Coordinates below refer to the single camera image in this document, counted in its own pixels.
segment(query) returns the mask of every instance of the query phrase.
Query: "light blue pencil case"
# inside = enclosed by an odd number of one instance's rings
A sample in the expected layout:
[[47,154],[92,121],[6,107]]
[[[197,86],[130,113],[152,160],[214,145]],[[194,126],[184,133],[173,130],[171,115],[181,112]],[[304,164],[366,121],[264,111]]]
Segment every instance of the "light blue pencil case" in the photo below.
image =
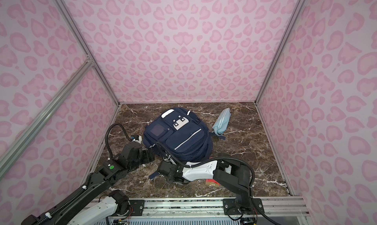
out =
[[225,130],[228,127],[229,119],[230,119],[230,109],[226,108],[223,111],[221,111],[219,118],[217,118],[216,122],[212,126],[213,132],[217,136],[221,136],[223,132],[225,132]]

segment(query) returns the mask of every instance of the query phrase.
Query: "black mounting plate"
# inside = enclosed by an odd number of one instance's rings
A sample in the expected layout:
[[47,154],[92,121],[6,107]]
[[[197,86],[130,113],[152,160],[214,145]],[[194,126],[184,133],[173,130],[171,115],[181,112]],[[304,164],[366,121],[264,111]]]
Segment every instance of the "black mounting plate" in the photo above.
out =
[[129,200],[129,202],[132,207],[131,216],[142,216],[145,200]]
[[[259,198],[254,198],[255,204],[258,206],[259,211],[264,213],[264,208],[262,204],[262,200]],[[223,208],[224,208],[224,214],[225,215],[241,215],[241,213],[236,208],[236,199],[223,199]]]

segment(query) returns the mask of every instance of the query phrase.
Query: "brown marble tabletop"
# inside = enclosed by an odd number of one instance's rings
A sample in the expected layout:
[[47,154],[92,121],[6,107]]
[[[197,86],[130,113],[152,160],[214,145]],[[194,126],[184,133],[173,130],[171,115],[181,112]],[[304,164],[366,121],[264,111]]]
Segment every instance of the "brown marble tabletop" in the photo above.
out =
[[[124,104],[116,118],[116,123],[122,124],[129,135],[143,135],[144,127],[156,119],[165,110],[172,107],[183,107],[194,111],[210,129],[221,111],[230,108],[230,121],[224,132],[226,140],[212,137],[215,157],[219,152],[225,152],[250,163],[255,170],[256,180],[253,186],[255,196],[288,196],[284,180],[277,166],[275,157],[264,132],[261,120],[254,103],[184,103],[184,104]],[[109,144],[115,154],[120,153],[128,140],[120,128],[113,128]],[[108,152],[103,149],[98,166],[106,161]],[[120,189],[130,198],[141,197],[228,197],[234,196],[223,186],[212,187],[205,180],[195,180],[187,185],[168,184],[163,176],[153,180],[148,178],[162,158],[156,157],[149,165],[141,165],[139,169],[129,173],[119,180],[111,189]]]

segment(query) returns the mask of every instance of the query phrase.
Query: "pink leopard print wallpaper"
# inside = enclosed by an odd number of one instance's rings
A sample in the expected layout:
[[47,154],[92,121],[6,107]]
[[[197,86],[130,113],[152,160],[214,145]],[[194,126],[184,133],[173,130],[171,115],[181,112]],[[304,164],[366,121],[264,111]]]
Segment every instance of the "pink leopard print wallpaper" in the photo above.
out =
[[377,224],[377,0],[310,0],[261,111],[317,225]]
[[114,110],[98,76],[89,70],[0,181],[0,224],[21,224],[76,190]]
[[64,0],[123,102],[254,101],[297,0]]
[[83,64],[50,0],[0,0],[0,158]]

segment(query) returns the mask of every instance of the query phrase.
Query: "navy blue backpack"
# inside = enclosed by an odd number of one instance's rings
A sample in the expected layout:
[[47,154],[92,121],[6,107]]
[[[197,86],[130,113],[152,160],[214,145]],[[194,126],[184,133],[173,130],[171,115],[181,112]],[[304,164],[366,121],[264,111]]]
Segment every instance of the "navy blue backpack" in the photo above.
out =
[[180,161],[201,162],[209,158],[213,144],[205,123],[184,108],[172,108],[145,128],[143,143],[158,156],[165,156],[162,143]]

